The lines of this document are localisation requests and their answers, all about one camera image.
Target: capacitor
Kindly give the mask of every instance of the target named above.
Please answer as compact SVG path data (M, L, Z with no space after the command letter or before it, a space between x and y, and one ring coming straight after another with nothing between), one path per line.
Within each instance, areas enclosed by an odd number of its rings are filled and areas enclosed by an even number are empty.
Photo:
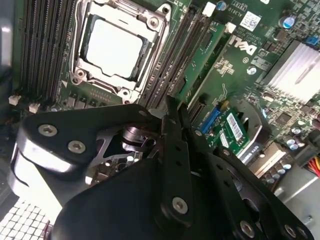
M216 9L218 11L224 11L227 9L227 4L225 1L218 1L218 3L216 4Z
M299 148L302 148L306 145L300 136L294 136L293 138L295 140L295 143L299 146Z
M294 151L297 150L299 148L298 144L294 143L292 145L289 146L290 150Z
M279 26L284 29L290 29L296 23L296 18L292 15L283 16L279 19Z
M317 119L313 119L311 124L314 128L320 130L320 121L318 121Z
M255 75L257 72L257 68L255 66L250 66L246 69L246 73L249 75Z
M286 170L284 170L284 168L281 165L277 165L274 167L274 169L276 170L276 172L280 175L285 174Z
M291 129L291 132L293 133L293 134L295 134L295 135L298 135L298 134L300 134L301 133L301 128L300 127L294 127L294 128L292 128Z
M285 141L285 143L288 145L288 146L291 146L292 144L295 144L296 141L294 140L294 138L290 135L286 135L283 137L283 140Z
M265 178L265 180L266 180L266 182L268 184L274 184L275 183L275 180L272 178L270 173L267 173L266 175L264 175L264 178Z
M266 157L266 154L263 151L260 151L259 152L259 157L260 158L264 158L264 157Z
M275 169L272 169L270 171L270 175L273 179L277 180L280 178L280 174L275 170Z
M291 164L288 163L287 160L281 160L280 164L285 170L289 170L291 168Z

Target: black ram slot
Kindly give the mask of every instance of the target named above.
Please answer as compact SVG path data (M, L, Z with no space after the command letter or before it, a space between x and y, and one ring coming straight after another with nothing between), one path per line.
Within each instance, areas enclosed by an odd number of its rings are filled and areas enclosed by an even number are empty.
M67 39L68 32L71 30L71 22L72 16L74 14L74 4L69 4L67 6L67 11L65 13L65 19L63 26L68 26L67 30L62 31L62 40ZM60 73L63 71L63 58L64 58L64 51L66 49L66 41L61 41L61 45L59 46L59 53L58 53L58 65L55 70L55 74L53 77L53 86L58 85L58 81L60 80ZM57 88L55 87L52 89L52 98L55 98L57 94Z
M153 96L151 102L147 106L148 108L159 107L161 99L165 95L169 94L169 89L173 88L176 85L177 80L180 80L179 76L183 76L186 66L189 64L194 53L200 46L202 38L207 32L210 23L210 19L208 17L202 16L202 14L198 15L197 18L194 20L194 24L187 36L185 44L181 48L178 56L176 57L176 62L171 67L169 73L165 76L165 84L162 84L156 90L157 95Z
M180 24L177 33L174 36L172 41L172 45L170 46L169 51L167 52L166 56L161 63L160 69L157 72L154 72L153 80L149 80L148 85L146 86L145 92L143 93L142 99L139 102L143 106L148 106L149 101L152 99L154 95L156 95L156 89L162 83L162 77L167 73L177 50L177 47L181 44L181 40L184 39L183 36L186 32L186 29L189 28L190 24L192 23L194 17L196 15L196 10L190 8L189 11L185 14L182 23Z
M166 95L171 95L177 91L177 87L179 87L180 82L183 81L185 70L188 64L191 62L196 50L199 48L204 35L210 27L210 24L210 19L206 17L200 21L197 21L197 23L194 25L193 31L190 33L190 39L183 48L184 51L179 57L177 57L175 69L168 78L167 85L159 90L158 98L154 98L154 106L162 109L164 106L161 103L161 98Z
M25 0L20 86L35 100L55 100L74 3L75 0Z
M28 85L28 57L30 55L30 38L29 35L32 32L32 21L34 18L33 12L33 0L26 0L24 6L24 32L22 33L22 61L21 61L21 79L22 79L22 88L29 92L29 85Z

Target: screw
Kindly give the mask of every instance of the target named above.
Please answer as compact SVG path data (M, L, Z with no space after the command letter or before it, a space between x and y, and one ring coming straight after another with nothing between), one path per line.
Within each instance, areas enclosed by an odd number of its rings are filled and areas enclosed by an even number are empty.
M240 227L242 232L247 235L249 238L253 239L255 236L255 231L254 229L251 227L251 225L249 223L247 223L246 221L241 221L240 222Z
M180 214L186 214L188 212L188 205L181 197L174 197L172 199L172 206Z
M49 124L43 124L39 126L38 131L41 135L46 137L53 137L58 133L57 128Z
M298 231L301 233L302 236L304 236L306 239L308 239L308 235L306 234L305 230L303 230L301 227L297 227Z
M68 149L75 154L82 154L86 150L86 146L81 141L71 141L68 144Z
M147 114L146 114L144 111L142 111L142 110L139 111L139 114L141 114L141 115L144 116L144 117L147 116Z
M156 28L158 27L159 25L159 20L156 18L156 17L152 17L150 18L150 25L153 27L153 28Z
M291 237L293 237L293 238L297 237L296 232L295 232L295 230L292 229L292 227L290 227L289 225L286 224L286 225L284 225L284 228Z
M81 70L81 69L78 69L78 70L75 72L75 74L76 74L78 77L82 78L82 77L85 75L85 72L84 72L83 70Z
M257 72L257 68L255 66L250 66L247 68L246 73L249 75L254 75Z
M132 162L132 161L135 160L135 159L134 159L133 156L127 156L127 157L126 157L126 160L127 160L128 162Z
M223 149L222 151L225 155L229 156L230 155L230 152L227 150L227 149Z
M202 136L202 133L201 133L199 130L195 130L194 132L195 132L195 134L197 134L199 137Z

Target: pcie slot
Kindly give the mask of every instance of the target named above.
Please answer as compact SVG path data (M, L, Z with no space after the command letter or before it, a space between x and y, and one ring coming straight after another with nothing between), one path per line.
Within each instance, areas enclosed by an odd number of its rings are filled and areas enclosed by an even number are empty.
M201 111L205 108L205 106L206 106L206 103L203 99L198 98L196 100L194 105L189 110L189 117L190 117L191 124L194 124L195 120L197 119Z
M159 85L161 85L161 78L166 74L166 72L168 71L168 68L170 67L174 56L175 56L175 52L176 52L176 48L179 44L181 44L181 40L183 39L183 35L185 34L186 29L188 29L188 27L190 26L190 24L192 23L194 17L196 15L196 10L193 8L189 8L188 12L185 14L182 23L180 24L177 33L175 34L173 40L172 40L172 44L169 47L169 50L167 51L167 54L164 56L163 62L161 63L161 66L159 68L159 70L154 73L154 77L152 82L149 82L148 84L150 86L146 87L146 95L143 96L143 98L145 99L145 102L141 102L140 104L144 105L144 106L148 106L149 105L149 101L151 100L151 97L156 95L156 89L158 88Z

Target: chip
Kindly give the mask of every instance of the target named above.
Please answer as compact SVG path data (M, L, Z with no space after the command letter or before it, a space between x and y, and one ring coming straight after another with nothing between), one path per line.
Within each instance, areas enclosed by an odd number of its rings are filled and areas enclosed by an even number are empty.
M275 122L277 124L280 124L281 126L286 125L289 120L291 119L292 116L290 116L289 114L283 112L281 113L281 115L277 118L277 120L275 120Z
M307 113L307 112L309 112L309 110L310 110L310 107L309 106L307 106L307 105L304 105L303 107L301 107L301 111L303 112L303 113Z

